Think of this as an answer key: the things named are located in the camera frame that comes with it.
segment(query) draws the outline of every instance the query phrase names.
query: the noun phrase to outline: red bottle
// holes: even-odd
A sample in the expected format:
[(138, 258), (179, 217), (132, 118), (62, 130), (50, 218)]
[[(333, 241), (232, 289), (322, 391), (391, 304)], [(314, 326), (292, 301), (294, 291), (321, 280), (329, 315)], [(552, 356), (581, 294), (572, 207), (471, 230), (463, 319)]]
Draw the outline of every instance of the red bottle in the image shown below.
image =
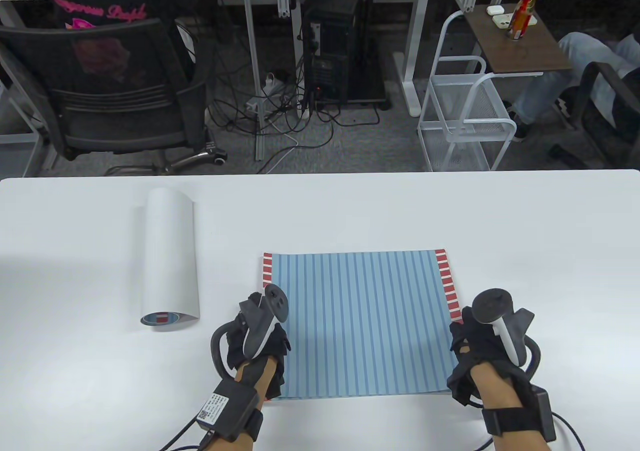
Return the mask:
[(509, 29), (507, 30), (507, 36), (512, 40), (517, 41), (524, 36), (531, 21), (533, 15), (533, 8), (536, 5), (536, 0), (520, 0), (516, 9), (511, 17), (509, 23)]

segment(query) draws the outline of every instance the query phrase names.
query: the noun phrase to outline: shoe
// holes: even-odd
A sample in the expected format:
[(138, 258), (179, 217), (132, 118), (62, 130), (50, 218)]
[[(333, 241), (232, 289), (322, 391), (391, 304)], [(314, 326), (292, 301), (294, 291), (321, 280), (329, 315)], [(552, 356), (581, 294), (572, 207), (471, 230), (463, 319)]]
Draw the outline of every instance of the shoe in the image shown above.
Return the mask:
[(507, 113), (509, 114), (509, 119), (516, 124), (516, 133), (515, 136), (513, 136), (512, 141), (515, 143), (521, 143), (527, 138), (529, 131), (531, 131), (532, 124), (522, 122), (518, 113), (515, 112), (514, 106), (509, 101), (503, 101), (503, 103), (507, 109)]

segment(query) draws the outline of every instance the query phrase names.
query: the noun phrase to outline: paper roll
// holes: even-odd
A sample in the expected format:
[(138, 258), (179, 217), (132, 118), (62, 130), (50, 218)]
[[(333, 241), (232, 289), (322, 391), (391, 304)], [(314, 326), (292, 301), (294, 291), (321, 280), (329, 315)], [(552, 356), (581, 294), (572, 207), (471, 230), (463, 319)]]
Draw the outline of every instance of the paper roll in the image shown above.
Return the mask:
[(200, 317), (194, 202), (182, 192), (157, 188), (149, 193), (142, 279), (143, 325), (165, 326)]

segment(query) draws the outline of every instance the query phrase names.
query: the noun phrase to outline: black glove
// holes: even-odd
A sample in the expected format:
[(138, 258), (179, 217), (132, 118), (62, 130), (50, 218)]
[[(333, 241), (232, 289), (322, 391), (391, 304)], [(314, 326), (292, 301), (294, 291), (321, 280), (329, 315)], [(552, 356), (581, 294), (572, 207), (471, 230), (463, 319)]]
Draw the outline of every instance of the black glove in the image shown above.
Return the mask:
[[(467, 306), (462, 309), (462, 323), (451, 323), (449, 330), (453, 336), (451, 351), (455, 353), (458, 365), (446, 380), (446, 385), (456, 401), (466, 406), (471, 401), (471, 396), (480, 398), (478, 388), (471, 378), (471, 368), (481, 363), (490, 363), (500, 376), (511, 379), (525, 408), (533, 409), (536, 406), (530, 379), (511, 362), (502, 339), (494, 334), (493, 326), (479, 323)], [(464, 346), (469, 346), (470, 350), (461, 353), (460, 349)]]
[[(249, 296), (256, 306), (260, 305), (261, 293), (253, 293)], [(238, 314), (235, 318), (239, 326), (237, 330), (227, 333), (226, 342), (229, 345), (229, 352), (226, 355), (226, 364), (233, 369), (238, 369), (242, 364), (247, 362), (243, 346), (245, 344), (245, 336), (247, 336), (247, 326), (244, 324), (242, 314)], [(287, 352), (291, 351), (291, 344), (287, 338), (287, 333), (280, 323), (276, 323), (273, 332), (269, 335), (267, 342), (262, 351), (254, 360), (262, 357), (273, 357), (277, 360), (276, 372), (273, 379), (269, 383), (266, 399), (274, 399), (281, 395), (281, 386), (284, 384), (284, 357)]]

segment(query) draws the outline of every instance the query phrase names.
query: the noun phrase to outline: person's leg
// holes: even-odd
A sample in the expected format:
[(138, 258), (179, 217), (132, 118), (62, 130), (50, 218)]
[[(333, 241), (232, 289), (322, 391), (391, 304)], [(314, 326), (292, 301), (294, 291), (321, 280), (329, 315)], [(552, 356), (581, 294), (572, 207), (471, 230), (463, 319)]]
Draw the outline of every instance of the person's leg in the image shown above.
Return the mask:
[(640, 44), (633, 34), (629, 34), (613, 48), (615, 54), (624, 58), (636, 68), (640, 68)]
[[(590, 35), (570, 32), (558, 42), (573, 67), (572, 71), (554, 71), (535, 78), (513, 104), (513, 110), (524, 124), (532, 124), (550, 108), (573, 79), (580, 80), (587, 65), (593, 61), (610, 64), (616, 71), (628, 73), (633, 67), (606, 44)], [(611, 109), (615, 93), (599, 76), (591, 97), (599, 112), (613, 121)]]

